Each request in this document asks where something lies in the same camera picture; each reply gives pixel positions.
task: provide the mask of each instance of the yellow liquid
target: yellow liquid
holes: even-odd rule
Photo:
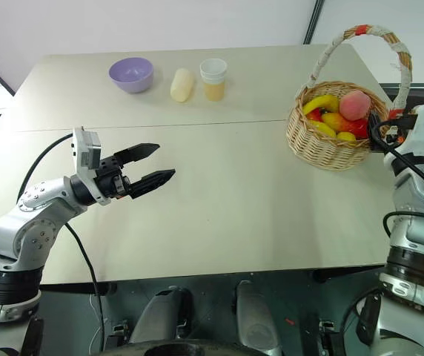
[[[218,102],[219,100],[222,100],[222,98],[224,97],[224,91],[225,82],[222,82],[220,84],[204,83],[205,96],[212,102]]]

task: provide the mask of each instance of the plastic fruit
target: plastic fruit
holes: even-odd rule
[[[306,115],[308,120],[320,121],[322,122],[321,109],[317,108],[312,110],[308,115]]]
[[[342,141],[357,141],[355,135],[352,132],[339,132],[337,138]]]
[[[360,90],[344,95],[339,103],[339,112],[349,121],[362,119],[370,110],[371,100]]]
[[[336,131],[332,130],[324,122],[310,121],[309,123],[312,124],[317,130],[321,131],[322,133],[324,133],[324,134],[326,134],[330,137],[336,136]]]
[[[339,99],[337,96],[331,94],[316,96],[302,107],[302,113],[308,115],[312,110],[317,108],[323,108],[336,113],[339,111]]]
[[[337,132],[351,132],[357,139],[366,139],[367,120],[348,121],[339,113],[324,113],[322,121]]]

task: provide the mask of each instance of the purple bowl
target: purple bowl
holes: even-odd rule
[[[110,78],[127,93],[139,93],[153,83],[153,65],[146,58],[133,57],[118,61],[110,67]]]

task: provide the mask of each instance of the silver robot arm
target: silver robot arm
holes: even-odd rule
[[[15,208],[0,218],[0,355],[40,346],[42,322],[35,317],[39,285],[60,228],[95,202],[106,205],[114,197],[136,198],[173,176],[175,170],[157,171],[130,184],[122,175],[124,164],[143,159],[158,147],[140,144],[100,159],[97,134],[76,128],[72,144],[76,174],[28,188]]]
[[[414,129],[396,149],[424,173],[424,107]],[[397,211],[424,213],[424,180],[392,153],[385,166],[395,174]],[[382,292],[357,305],[357,335],[372,356],[424,355],[424,217],[399,214],[390,236],[390,253],[380,274]]]

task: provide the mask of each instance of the plastic cup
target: plastic cup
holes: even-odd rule
[[[227,62],[222,59],[210,58],[200,64],[205,96],[212,102],[218,102],[224,97],[226,72]]]

